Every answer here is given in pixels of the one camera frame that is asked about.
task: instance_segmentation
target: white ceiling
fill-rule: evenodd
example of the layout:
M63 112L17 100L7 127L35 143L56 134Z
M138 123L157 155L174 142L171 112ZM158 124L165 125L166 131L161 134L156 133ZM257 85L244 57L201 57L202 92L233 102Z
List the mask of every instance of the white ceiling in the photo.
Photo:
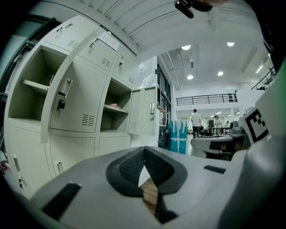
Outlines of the white ceiling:
M233 108L235 116L238 116L240 114L236 114L239 111L239 108ZM202 118L210 118L212 115L216 115L216 113L220 112L218 114L219 117L227 117L231 114L231 109L230 108L218 108L218 109L203 109L203 110L197 110L197 112L200 114ZM192 110L182 110L182 111L177 111L177 115L179 118L190 118L192 115L193 111Z
M174 0L44 0L67 6L97 21L122 40L142 61L184 45L192 45L194 69L186 53L171 51L164 58L176 88L208 81L256 82L255 72L267 55L255 13L243 0L230 0L204 13L193 10L189 19L174 7ZM226 43L234 41L234 47ZM217 71L225 72L218 78ZM194 79L186 80L193 74Z

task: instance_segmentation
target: plastic wrap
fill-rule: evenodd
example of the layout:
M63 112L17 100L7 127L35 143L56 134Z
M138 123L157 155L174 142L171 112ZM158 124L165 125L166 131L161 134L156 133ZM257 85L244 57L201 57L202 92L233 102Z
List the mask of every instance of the plastic wrap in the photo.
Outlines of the plastic wrap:
M186 122L171 121L169 123L169 150L185 154L188 127Z

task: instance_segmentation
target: black metal railing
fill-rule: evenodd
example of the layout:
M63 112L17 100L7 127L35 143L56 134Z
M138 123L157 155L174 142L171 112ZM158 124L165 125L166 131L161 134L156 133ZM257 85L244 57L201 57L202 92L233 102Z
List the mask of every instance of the black metal railing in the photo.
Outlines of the black metal railing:
M275 70L270 68L269 72L263 77L253 88L254 90L265 90L270 83L275 79Z
M236 94L220 94L220 95L200 95L191 97L176 98L177 106L195 105L204 103L219 103L219 102L237 102Z

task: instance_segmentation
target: desk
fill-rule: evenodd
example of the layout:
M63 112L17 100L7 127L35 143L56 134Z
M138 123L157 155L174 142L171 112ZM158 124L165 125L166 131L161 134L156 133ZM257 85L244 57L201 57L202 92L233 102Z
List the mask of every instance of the desk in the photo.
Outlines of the desk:
M219 127L219 128L216 128L216 127L213 127L212 128L212 136L214 135L214 132L215 132L215 130L222 130L222 132L223 132L223 130L229 130L230 128L229 127Z

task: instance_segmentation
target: black pants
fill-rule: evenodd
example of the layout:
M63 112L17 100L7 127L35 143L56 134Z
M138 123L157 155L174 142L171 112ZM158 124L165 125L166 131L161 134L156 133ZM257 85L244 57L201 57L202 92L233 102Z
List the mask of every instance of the black pants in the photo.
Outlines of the black pants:
M200 127L193 127L193 138L196 137L197 133L197 138L200 136Z

